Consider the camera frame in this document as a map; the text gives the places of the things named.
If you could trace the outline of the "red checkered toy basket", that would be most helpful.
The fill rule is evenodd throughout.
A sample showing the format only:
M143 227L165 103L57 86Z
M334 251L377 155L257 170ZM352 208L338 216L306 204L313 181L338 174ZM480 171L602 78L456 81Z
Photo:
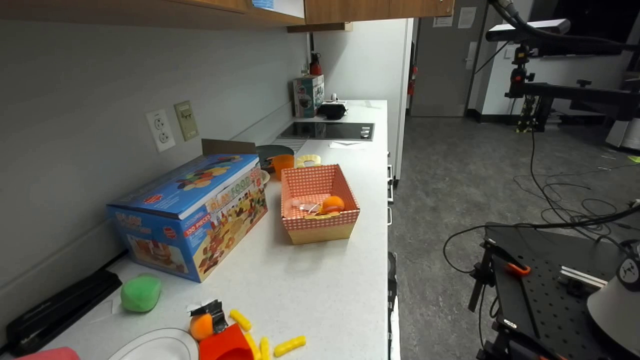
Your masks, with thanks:
M338 163L289 168L281 185L281 219L295 243L351 237L361 208ZM322 213L328 196L341 196L344 209Z

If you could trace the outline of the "wooden overhead cabinet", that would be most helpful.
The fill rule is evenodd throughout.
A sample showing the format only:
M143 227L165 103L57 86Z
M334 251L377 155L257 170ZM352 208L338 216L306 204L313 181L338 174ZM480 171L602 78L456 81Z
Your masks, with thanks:
M324 26L450 16L456 0L0 0L2 19L169 27Z

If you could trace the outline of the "black induction cooktop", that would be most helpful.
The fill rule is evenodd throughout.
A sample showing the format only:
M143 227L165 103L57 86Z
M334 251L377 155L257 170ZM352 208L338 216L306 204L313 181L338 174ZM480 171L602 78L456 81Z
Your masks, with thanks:
M371 140L372 136L372 121L295 121L283 132L283 137L306 140Z

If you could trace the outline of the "black kettle pot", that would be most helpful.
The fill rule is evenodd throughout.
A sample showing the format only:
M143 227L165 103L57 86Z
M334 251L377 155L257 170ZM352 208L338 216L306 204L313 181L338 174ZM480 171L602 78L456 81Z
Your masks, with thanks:
M347 105L343 102L324 102L319 105L317 114L324 120L343 120Z

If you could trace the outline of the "teal patterned box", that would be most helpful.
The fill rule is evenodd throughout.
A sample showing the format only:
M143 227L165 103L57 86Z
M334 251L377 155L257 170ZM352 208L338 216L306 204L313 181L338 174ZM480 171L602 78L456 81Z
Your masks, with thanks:
M324 78L301 75L293 79L293 105L296 118L315 118L324 102Z

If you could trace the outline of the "blue toy food box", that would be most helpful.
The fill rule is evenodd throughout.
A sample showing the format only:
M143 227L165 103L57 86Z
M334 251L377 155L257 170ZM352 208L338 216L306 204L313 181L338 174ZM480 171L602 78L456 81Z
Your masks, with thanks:
M133 257L204 281L268 211L257 154L200 155L109 204Z

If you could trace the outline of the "yellow toy fry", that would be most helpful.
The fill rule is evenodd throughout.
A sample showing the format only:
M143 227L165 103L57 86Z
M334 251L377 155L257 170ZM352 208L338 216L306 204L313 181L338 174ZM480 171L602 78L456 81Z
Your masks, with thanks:
M296 338L285 340L283 344L278 344L274 347L274 355L281 358L293 350L306 346L306 342L309 342L306 335L296 335Z

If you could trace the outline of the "red toy fries holder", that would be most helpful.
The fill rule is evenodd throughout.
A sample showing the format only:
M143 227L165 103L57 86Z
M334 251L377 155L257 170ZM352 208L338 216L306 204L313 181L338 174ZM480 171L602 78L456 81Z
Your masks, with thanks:
M198 360L257 360L257 353L245 332L239 325L229 325L198 344Z

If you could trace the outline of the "white plate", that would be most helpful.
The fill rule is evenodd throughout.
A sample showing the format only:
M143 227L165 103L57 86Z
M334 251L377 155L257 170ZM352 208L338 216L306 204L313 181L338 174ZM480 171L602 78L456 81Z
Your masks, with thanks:
M109 360L198 360L198 344L184 330L155 330L125 344Z

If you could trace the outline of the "black perforated robot table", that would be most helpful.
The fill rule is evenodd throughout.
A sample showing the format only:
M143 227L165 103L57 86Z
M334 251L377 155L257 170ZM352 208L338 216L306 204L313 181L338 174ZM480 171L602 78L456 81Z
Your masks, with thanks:
M496 288L479 360L640 360L638 242L486 224L468 307Z

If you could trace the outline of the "pink cloth corner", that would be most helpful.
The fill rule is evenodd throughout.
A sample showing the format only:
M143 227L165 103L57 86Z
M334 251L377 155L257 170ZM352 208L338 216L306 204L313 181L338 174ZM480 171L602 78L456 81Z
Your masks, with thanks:
M27 353L16 360L81 360L81 353L64 346L64 347L51 347L51 350Z

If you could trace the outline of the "black stapler tray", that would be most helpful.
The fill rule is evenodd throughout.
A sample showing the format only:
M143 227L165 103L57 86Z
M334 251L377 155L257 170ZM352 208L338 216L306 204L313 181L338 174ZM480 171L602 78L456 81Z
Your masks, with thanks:
M13 355L43 350L121 286L115 272L99 270L60 290L7 325L7 350Z

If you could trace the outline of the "beige wall switch plate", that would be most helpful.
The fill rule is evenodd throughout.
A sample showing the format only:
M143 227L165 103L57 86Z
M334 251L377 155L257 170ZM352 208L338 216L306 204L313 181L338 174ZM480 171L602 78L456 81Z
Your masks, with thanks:
M196 118L195 118L190 102L188 100L177 102L175 103L175 111L177 111L177 118L178 118L178 123L181 123L183 137L184 140L196 137L198 136L198 123L196 123Z

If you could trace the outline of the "white wall outlet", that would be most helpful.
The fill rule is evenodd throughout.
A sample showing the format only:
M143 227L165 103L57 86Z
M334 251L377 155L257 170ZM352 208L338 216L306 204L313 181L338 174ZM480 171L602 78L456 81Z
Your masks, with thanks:
M160 152L177 145L175 132L170 128L169 114L165 109L153 109L147 114L155 143Z

